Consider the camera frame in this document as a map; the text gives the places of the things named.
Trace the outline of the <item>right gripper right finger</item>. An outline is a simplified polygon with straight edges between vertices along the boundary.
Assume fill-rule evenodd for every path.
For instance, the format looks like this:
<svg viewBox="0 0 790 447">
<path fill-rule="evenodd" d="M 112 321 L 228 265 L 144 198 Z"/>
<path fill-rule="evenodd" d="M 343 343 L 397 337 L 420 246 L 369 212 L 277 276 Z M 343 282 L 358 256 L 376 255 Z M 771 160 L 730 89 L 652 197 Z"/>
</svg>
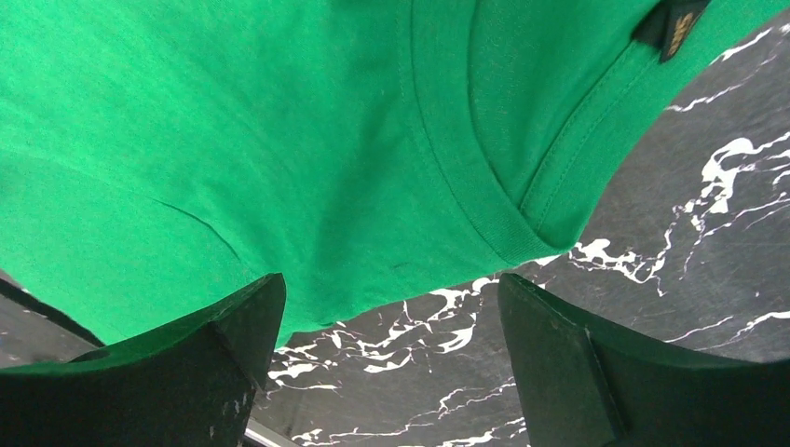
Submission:
<svg viewBox="0 0 790 447">
<path fill-rule="evenodd" d="M 500 320 L 533 446 L 785 446 L 789 363 L 667 344 L 515 274 Z"/>
</svg>

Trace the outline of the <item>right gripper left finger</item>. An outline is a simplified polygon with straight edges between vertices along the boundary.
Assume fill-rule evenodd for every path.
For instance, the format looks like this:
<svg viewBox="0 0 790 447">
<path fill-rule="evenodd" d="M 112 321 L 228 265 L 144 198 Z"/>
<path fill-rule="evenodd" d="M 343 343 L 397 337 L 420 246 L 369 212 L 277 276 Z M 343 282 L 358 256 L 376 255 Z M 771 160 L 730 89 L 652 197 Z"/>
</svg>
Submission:
<svg viewBox="0 0 790 447">
<path fill-rule="evenodd" d="M 67 362 L 1 372 L 5 446 L 244 446 L 284 313 L 282 275 Z"/>
</svg>

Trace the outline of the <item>green polo shirt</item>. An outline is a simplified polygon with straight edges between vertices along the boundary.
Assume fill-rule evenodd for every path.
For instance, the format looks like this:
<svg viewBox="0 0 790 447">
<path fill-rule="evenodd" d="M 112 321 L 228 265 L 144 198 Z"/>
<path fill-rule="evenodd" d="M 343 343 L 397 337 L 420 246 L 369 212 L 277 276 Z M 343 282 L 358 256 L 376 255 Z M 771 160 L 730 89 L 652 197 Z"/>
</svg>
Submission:
<svg viewBox="0 0 790 447">
<path fill-rule="evenodd" d="M 279 342 L 570 251 L 785 1 L 5 1 L 1 266 L 106 344 L 281 273 Z"/>
</svg>

